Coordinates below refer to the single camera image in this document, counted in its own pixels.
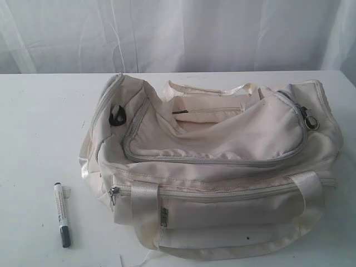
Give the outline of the cream fabric duffel bag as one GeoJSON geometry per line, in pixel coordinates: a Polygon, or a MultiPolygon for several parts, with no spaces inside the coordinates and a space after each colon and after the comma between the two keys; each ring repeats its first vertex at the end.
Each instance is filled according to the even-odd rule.
{"type": "Polygon", "coordinates": [[[307,234],[337,185],[343,146],[323,85],[229,91],[113,76],[83,141],[82,178],[147,249],[247,258],[307,234]],[[298,106],[319,121],[306,128],[298,106]]]}

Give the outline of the green-capped white marker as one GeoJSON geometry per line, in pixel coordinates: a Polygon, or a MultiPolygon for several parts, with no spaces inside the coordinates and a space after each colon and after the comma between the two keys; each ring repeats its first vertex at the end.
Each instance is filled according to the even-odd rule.
{"type": "Polygon", "coordinates": [[[60,182],[54,184],[56,207],[58,212],[58,224],[60,229],[61,241],[63,248],[71,246],[70,230],[66,213],[65,198],[63,188],[60,182]]]}

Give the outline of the white backdrop curtain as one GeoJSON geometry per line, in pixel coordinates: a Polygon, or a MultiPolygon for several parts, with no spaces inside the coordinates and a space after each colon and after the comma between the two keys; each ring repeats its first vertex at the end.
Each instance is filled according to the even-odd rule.
{"type": "Polygon", "coordinates": [[[2,1],[2,73],[355,70],[354,1],[2,1]]]}

